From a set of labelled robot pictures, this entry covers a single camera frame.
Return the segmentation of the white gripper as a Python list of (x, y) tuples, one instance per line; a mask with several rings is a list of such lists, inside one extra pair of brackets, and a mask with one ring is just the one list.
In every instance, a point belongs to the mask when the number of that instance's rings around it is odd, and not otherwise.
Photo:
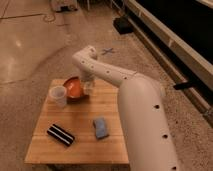
[(93, 92), (93, 88), (95, 86), (95, 77), (93, 74), (83, 71), (80, 71), (81, 76), (81, 84), (82, 84), (82, 88), (83, 88), (83, 92), (85, 94), (91, 94)]

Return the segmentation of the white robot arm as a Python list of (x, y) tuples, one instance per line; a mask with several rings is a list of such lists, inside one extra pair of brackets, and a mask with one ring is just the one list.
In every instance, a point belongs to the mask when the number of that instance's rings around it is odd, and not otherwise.
[(165, 91), (144, 74), (97, 60), (93, 46), (72, 56), (83, 80), (94, 75), (118, 88), (117, 104), (131, 171), (182, 171), (170, 134)]

